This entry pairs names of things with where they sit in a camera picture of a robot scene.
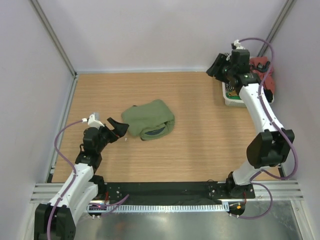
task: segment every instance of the red garment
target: red garment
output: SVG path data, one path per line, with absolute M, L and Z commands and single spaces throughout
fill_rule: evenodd
M 258 64 L 262 64 L 263 66 L 265 66 L 266 63 L 268 62 L 268 58 L 266 56 L 253 57 L 253 58 L 250 58 L 249 62 L 250 64 L 254 65 L 257 68 Z M 260 72 L 256 69 L 253 69 L 252 67 L 251 67 L 251 72 L 258 74 L 261 80 L 264 78 L 265 74 L 267 73 L 267 72 Z M 271 68 L 271 71 L 266 77 L 263 87 L 265 89 L 269 89 L 272 92 L 272 94 L 275 94 L 276 84 L 273 77 L 271 76 L 273 72 L 274 72 L 274 67 Z

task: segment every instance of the green cloth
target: green cloth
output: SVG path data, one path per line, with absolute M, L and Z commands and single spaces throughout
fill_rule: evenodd
M 172 132 L 175 116 L 160 99 L 141 106 L 132 106 L 125 110 L 121 117 L 129 124 L 128 131 L 142 140 L 159 139 Z

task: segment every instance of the white wall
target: white wall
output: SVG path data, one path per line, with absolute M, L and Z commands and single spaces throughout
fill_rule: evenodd
M 0 1 L 0 239 L 21 240 L 72 77 L 29 1 Z
M 285 0 L 39 2 L 77 71 L 204 71 L 235 39 L 266 38 Z
M 320 2 L 296 1 L 276 36 L 273 109 L 287 129 L 295 133 L 299 156 L 296 178 L 319 234 L 320 222 Z M 291 155 L 285 166 L 293 169 Z

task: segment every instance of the gray floor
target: gray floor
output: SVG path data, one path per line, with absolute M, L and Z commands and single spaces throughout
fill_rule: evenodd
M 244 216 L 263 213 L 269 202 L 247 202 Z M 81 220 L 75 240 L 302 240 L 289 201 L 276 201 L 258 220 L 225 212 L 113 214 Z

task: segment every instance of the table surface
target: table surface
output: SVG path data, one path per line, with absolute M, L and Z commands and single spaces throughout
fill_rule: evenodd
M 246 108 L 226 106 L 221 83 L 204 72 L 82 74 L 67 123 L 92 112 L 103 123 L 109 117 L 122 122 L 127 108 L 155 99 L 174 113 L 174 130 L 150 141 L 127 133 L 108 144 L 96 172 L 105 182 L 224 181 L 246 160 L 247 146 L 256 136 L 252 119 Z M 60 150 L 71 162 L 87 127 L 79 123 L 64 133 Z M 52 181 L 64 182 L 71 171 L 59 157 Z M 276 167 L 270 171 L 279 175 Z M 272 179 L 264 173 L 257 178 Z

